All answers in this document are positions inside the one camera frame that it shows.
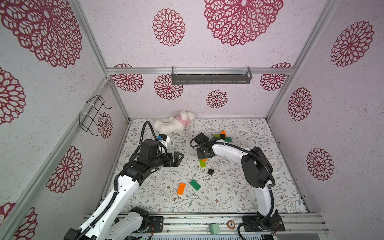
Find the orange lego brick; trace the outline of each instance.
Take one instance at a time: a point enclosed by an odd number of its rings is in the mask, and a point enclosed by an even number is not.
[[[183,195],[184,189],[185,189],[185,183],[181,182],[180,185],[179,185],[179,189],[177,190],[177,194]]]

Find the stuffed animal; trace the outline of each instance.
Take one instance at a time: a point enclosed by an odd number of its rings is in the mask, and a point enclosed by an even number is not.
[[[195,114],[182,110],[177,117],[169,117],[169,122],[155,121],[154,127],[160,134],[182,133],[195,117]]]

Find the green connector block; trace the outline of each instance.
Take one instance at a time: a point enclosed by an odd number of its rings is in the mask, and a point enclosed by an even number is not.
[[[201,188],[200,184],[198,184],[195,180],[190,181],[189,184],[190,184],[196,191],[198,191],[198,190]]]
[[[207,166],[207,165],[205,164],[205,162],[201,161],[201,159],[199,159],[199,161],[200,161],[200,166],[201,166],[201,168],[203,168],[203,167],[206,167],[206,166]]]
[[[215,235],[220,233],[220,227],[217,223],[212,223],[209,225],[209,230],[211,231],[211,235]]]

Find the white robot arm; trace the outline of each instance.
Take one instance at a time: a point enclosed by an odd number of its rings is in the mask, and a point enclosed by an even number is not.
[[[142,141],[147,124],[156,140],[146,139]],[[179,152],[175,152],[174,156],[167,153],[166,147],[169,143],[169,137],[164,134],[156,137],[149,122],[144,123],[140,139],[139,147],[132,154],[129,162],[124,165],[121,173],[115,177],[114,189],[78,230],[71,228],[67,232],[64,240],[124,240],[133,231],[147,230],[149,212],[138,207],[133,208],[124,220],[113,226],[112,224],[127,200],[140,187],[145,178],[161,166],[178,167],[184,155]],[[190,145],[198,147],[199,159],[221,155],[242,164],[246,180],[256,187],[255,192],[260,214],[260,218],[256,222],[263,222],[260,229],[269,230],[272,224],[270,220],[276,218],[274,215],[278,214],[273,205],[273,195],[270,190],[270,187],[274,185],[274,178],[271,175],[273,169],[261,149],[257,147],[242,149],[215,137],[208,139],[202,133],[198,134],[192,141]]]

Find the table surface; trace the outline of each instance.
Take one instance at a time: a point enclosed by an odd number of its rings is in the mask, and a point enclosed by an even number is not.
[[[114,176],[136,149],[140,132],[146,119],[135,119],[131,126],[115,168]],[[304,202],[286,167],[281,152],[264,119],[195,119],[182,134],[173,134],[168,144],[168,151],[185,154],[179,167],[162,167],[151,174],[128,200],[124,211],[139,206],[150,212],[256,212],[257,200],[254,187],[247,183],[241,164],[222,156],[215,156],[201,168],[196,149],[189,146],[189,141],[203,132],[212,137],[226,131],[232,143],[244,148],[260,147],[268,159],[275,159],[283,165],[282,174],[276,178],[272,188],[275,205],[279,212],[308,212]],[[147,126],[144,139],[152,139]],[[209,168],[215,172],[207,174]],[[189,182],[194,179],[201,185],[195,191]],[[183,195],[177,195],[180,183],[186,187]]]

